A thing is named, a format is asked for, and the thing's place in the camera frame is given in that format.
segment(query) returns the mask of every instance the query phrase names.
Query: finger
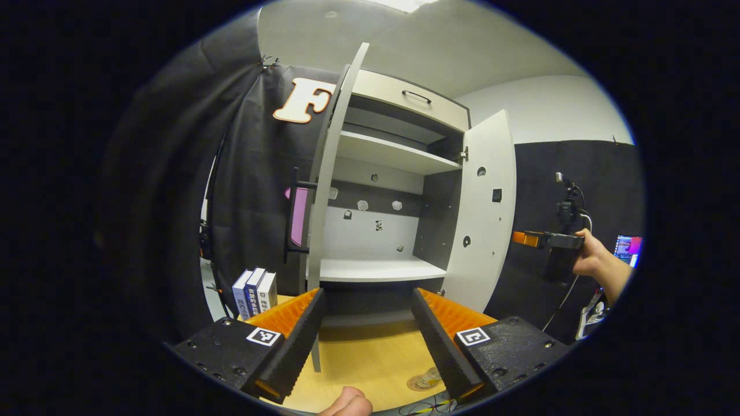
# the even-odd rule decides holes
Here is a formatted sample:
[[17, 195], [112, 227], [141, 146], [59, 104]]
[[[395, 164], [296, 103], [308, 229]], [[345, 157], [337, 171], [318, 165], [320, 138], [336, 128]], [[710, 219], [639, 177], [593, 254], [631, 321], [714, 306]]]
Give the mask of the finger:
[[334, 416], [370, 416], [372, 413], [372, 403], [364, 397], [355, 396], [349, 401], [349, 404], [336, 412]]
[[319, 413], [319, 416], [332, 416], [338, 410], [347, 406], [349, 402], [357, 396], [365, 397], [365, 395], [359, 389], [350, 386], [344, 387], [342, 389], [342, 393], [339, 395], [339, 397], [337, 397], [337, 400], [335, 400], [334, 403], [326, 410]]

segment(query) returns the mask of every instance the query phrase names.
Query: book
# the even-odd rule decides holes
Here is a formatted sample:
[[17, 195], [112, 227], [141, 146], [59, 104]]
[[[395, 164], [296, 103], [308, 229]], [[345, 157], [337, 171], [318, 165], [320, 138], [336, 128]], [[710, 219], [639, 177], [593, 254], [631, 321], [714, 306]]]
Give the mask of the book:
[[257, 286], [257, 299], [259, 299], [260, 313], [278, 304], [278, 285], [275, 281], [275, 273], [265, 273], [260, 286]]
[[260, 285], [260, 281], [262, 281], [262, 276], [264, 276], [264, 274], [265, 269], [257, 268], [252, 272], [252, 275], [249, 276], [249, 279], [246, 280], [246, 284], [244, 284], [246, 303], [249, 307], [250, 316], [255, 316], [260, 313], [260, 306], [257, 300], [257, 286]]
[[244, 273], [239, 276], [239, 279], [237, 279], [232, 286], [232, 292], [234, 292], [236, 307], [237, 309], [239, 309], [239, 315], [241, 315], [241, 318], [244, 320], [252, 317], [252, 315], [249, 314], [249, 304], [246, 300], [246, 294], [244, 293], [244, 285], [246, 284], [246, 280], [249, 279], [249, 276], [251, 275], [252, 272], [250, 272], [249, 270], [244, 270]]

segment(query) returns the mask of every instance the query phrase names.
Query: black curtain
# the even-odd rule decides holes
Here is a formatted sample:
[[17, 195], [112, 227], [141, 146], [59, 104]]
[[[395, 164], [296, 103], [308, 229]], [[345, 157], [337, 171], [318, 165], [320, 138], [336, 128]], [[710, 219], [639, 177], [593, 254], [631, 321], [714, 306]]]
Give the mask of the black curtain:
[[314, 113], [305, 124], [277, 120], [293, 91], [293, 78], [337, 83], [339, 73], [307, 67], [281, 67], [261, 72], [240, 99], [215, 170], [212, 229], [218, 279], [229, 308], [236, 310], [231, 286], [245, 269], [263, 267], [277, 273], [277, 291], [297, 295], [299, 256], [283, 264], [283, 236], [291, 169], [308, 181], [324, 116]]
[[177, 54], [136, 92], [105, 155], [98, 229], [108, 270], [158, 340], [212, 323], [198, 219], [213, 155], [261, 74], [258, 17], [245, 13]]
[[[514, 150], [514, 231], [558, 231], [555, 204], [565, 197], [565, 187], [555, 182], [555, 172], [562, 172], [583, 190], [593, 235], [607, 249], [614, 250], [617, 235], [644, 235], [644, 178], [635, 146], [574, 140], [516, 144]], [[485, 313], [495, 318], [518, 315], [542, 328], [568, 291], [542, 279], [546, 260], [546, 249], [509, 244]], [[598, 287], [592, 277], [581, 276], [546, 332], [563, 343], [573, 343], [580, 309]]]

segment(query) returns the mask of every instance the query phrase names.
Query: screen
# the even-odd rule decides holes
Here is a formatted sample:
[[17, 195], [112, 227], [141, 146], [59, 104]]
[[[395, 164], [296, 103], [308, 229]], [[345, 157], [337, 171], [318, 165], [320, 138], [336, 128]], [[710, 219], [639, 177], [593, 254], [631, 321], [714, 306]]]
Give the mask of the screen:
[[637, 259], [640, 256], [641, 245], [642, 237], [636, 237], [635, 235], [620, 235], [616, 238], [614, 255], [618, 257], [619, 260], [635, 267], [637, 266]]

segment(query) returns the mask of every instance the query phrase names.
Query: book spine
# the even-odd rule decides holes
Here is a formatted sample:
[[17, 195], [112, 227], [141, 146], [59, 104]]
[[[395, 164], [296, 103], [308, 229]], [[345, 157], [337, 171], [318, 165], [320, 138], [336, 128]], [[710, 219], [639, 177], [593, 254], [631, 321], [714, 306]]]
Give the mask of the book spine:
[[257, 300], [257, 287], [253, 284], [246, 284], [244, 285], [244, 292], [246, 293], [249, 312], [252, 316], [259, 314], [260, 307]]
[[260, 300], [260, 313], [265, 312], [267, 309], [270, 309], [272, 305], [270, 304], [270, 300], [267, 297], [268, 292], [264, 292], [263, 290], [257, 291], [257, 297]]
[[272, 291], [272, 288], [275, 287], [275, 275], [267, 275], [264, 279], [265, 282], [269, 282], [269, 286], [267, 286], [266, 284], [261, 284], [259, 289], [257, 289], [257, 296], [260, 304], [260, 313], [265, 312], [267, 309], [275, 306], [275, 302], [270, 299], [270, 292]]
[[245, 321], [252, 317], [252, 315], [249, 314], [249, 307], [247, 306], [247, 300], [244, 296], [244, 289], [240, 287], [232, 287], [232, 291], [234, 292], [234, 300], [236, 301], [236, 307], [239, 309], [239, 315], [241, 315], [241, 318]]
[[270, 286], [268, 299], [270, 300], [270, 307], [277, 306], [278, 305], [278, 278], [277, 276], [272, 280], [272, 285]]

